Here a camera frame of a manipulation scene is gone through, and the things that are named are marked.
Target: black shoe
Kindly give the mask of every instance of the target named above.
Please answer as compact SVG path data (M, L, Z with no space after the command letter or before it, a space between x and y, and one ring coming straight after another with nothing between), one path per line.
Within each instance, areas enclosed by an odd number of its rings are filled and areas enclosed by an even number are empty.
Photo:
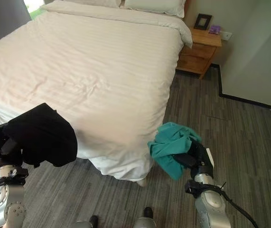
M153 218L153 211L150 207L146 207L144 209L144 217L147 217L147 218Z
M97 228L98 225L98 217L96 215L93 215L89 222L92 224L92 228Z

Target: white duvet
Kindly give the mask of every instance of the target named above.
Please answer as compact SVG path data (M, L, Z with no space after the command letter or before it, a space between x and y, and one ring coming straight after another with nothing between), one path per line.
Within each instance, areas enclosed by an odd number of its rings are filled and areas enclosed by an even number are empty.
M74 128L79 158L139 181L162 124L183 41L182 20L54 1L0 40L0 124L46 102Z

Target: bed leg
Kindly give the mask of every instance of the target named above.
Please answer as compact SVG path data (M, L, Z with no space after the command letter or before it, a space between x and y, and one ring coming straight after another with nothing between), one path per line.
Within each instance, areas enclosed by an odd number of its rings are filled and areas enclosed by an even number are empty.
M139 180L136 182L138 185L140 185L141 187L146 187L147 186L147 179L144 178L142 180Z

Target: teal cloth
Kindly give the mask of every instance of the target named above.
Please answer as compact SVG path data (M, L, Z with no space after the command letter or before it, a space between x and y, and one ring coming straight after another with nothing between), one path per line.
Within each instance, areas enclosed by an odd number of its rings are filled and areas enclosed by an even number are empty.
M150 155L170 175L178 180L184 167L175 161L173 154L187 153L191 146L191 138L201 142L201 137L191 128L168 122L158 128L153 142L148 142Z

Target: wall outlet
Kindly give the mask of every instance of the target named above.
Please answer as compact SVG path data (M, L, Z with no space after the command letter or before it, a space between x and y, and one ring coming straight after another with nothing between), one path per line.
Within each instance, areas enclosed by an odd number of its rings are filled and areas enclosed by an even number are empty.
M222 40L229 40L232 33L231 32L222 32L220 31L221 39Z

